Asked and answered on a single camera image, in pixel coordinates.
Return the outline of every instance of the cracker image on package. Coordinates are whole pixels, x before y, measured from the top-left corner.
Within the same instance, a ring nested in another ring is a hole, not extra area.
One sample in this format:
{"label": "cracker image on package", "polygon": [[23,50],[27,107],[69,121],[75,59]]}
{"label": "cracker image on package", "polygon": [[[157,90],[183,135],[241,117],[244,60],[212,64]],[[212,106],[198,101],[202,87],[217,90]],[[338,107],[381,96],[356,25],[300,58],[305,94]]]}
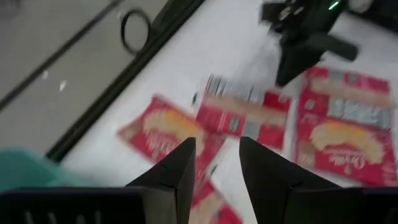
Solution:
{"label": "cracker image on package", "polygon": [[289,108],[289,97],[213,75],[207,82],[197,121],[210,130],[248,136],[281,150]]}
{"label": "cracker image on package", "polygon": [[369,185],[397,185],[391,135],[315,114],[299,115],[296,161]]}
{"label": "cracker image on package", "polygon": [[203,178],[224,143],[223,137],[205,130],[162,96],[154,96],[145,112],[118,135],[154,162],[159,162],[186,138],[195,137],[195,180]]}

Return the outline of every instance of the barcode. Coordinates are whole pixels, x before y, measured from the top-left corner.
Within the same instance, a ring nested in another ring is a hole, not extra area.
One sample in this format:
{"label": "barcode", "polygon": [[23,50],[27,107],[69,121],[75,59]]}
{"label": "barcode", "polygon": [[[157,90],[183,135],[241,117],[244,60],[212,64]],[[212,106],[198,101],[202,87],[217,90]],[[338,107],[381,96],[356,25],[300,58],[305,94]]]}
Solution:
{"label": "barcode", "polygon": [[224,78],[211,76],[209,78],[207,95],[229,96],[254,104],[263,104],[265,92],[257,90],[253,85],[229,82]]}

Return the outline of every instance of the robot end effector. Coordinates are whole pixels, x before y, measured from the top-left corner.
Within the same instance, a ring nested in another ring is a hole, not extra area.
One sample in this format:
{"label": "robot end effector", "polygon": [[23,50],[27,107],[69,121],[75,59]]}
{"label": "robot end effector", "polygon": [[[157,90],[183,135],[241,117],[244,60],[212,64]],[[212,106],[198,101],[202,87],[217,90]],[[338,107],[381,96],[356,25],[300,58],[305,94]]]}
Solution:
{"label": "robot end effector", "polygon": [[355,60],[357,46],[328,34],[347,4],[347,0],[286,0],[262,5],[261,21],[271,23],[271,30],[282,35],[277,86],[286,86],[326,51]]}

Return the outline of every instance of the black cable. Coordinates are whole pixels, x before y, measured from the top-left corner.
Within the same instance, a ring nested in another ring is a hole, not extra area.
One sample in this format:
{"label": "black cable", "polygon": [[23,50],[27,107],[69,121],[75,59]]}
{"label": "black cable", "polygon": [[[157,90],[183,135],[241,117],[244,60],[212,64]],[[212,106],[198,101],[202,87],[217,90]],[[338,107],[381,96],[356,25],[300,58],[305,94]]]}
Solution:
{"label": "black cable", "polygon": [[122,39],[122,44],[123,44],[124,48],[125,48],[131,55],[135,56],[135,55],[137,55],[137,54],[141,51],[141,49],[142,49],[144,46],[141,47],[141,49],[135,49],[134,47],[131,47],[131,46],[127,43],[127,41],[126,41],[126,24],[127,24],[127,21],[129,20],[129,18],[130,18],[131,16],[138,16],[138,17],[140,17],[140,18],[146,23],[148,34],[147,34],[147,39],[145,40],[144,46],[148,43],[148,40],[149,40],[150,37],[151,37],[151,25],[150,25],[150,20],[149,20],[148,15],[147,15],[144,11],[142,11],[142,10],[140,10],[140,9],[131,9],[130,11],[128,11],[128,12],[123,16],[123,18],[122,18],[122,24],[121,24],[121,28],[120,28],[120,36],[121,36],[121,39]]}

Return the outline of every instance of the red snack bag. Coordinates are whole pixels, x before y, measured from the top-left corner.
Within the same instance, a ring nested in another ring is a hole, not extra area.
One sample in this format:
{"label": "red snack bag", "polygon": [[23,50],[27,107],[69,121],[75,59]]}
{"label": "red snack bag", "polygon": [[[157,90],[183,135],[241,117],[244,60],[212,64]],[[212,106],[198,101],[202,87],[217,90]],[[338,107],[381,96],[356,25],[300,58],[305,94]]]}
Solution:
{"label": "red snack bag", "polygon": [[203,183],[195,192],[189,224],[241,224],[242,220],[215,190],[211,182]]}
{"label": "red snack bag", "polygon": [[210,133],[194,118],[154,96],[145,112],[122,128],[119,136],[154,162],[159,162],[188,137],[196,138],[195,180],[203,178],[224,138]]}
{"label": "red snack bag", "polygon": [[296,148],[301,166],[330,170],[369,185],[397,184],[388,131],[299,113]]}
{"label": "red snack bag", "polygon": [[289,108],[290,98],[278,93],[212,76],[197,121],[213,131],[282,149]]}

